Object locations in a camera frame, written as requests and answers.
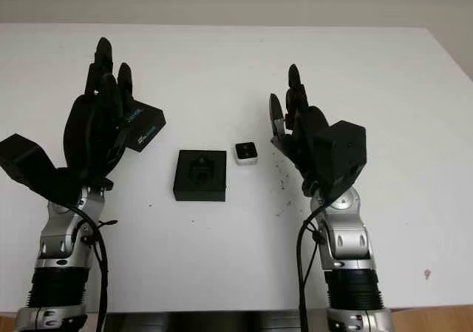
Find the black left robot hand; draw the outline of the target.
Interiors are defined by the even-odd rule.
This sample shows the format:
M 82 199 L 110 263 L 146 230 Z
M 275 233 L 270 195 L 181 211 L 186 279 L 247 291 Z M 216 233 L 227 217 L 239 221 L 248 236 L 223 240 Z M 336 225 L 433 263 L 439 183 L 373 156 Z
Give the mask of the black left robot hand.
M 132 90 L 130 66 L 122 63 L 114 76 L 112 45 L 107 38 L 100 38 L 84 93 L 72 105 L 63 138 L 67 168 L 84 186 L 113 187 L 107 175 L 126 148 Z

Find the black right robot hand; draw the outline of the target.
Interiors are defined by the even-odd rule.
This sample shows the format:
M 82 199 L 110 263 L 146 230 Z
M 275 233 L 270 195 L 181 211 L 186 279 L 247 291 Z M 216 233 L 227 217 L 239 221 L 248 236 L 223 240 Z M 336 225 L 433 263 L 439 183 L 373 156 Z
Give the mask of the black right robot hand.
M 288 70 L 285 101 L 286 114 L 282 111 L 278 97 L 273 93 L 269 97 L 270 124 L 273 132 L 270 141 L 293 162 L 303 179 L 304 196 L 311 197 L 320 185 L 310 140 L 316 132 L 328 126 L 328 122 L 319 108 L 309 105 L 304 84 L 295 64 L 291 64 Z

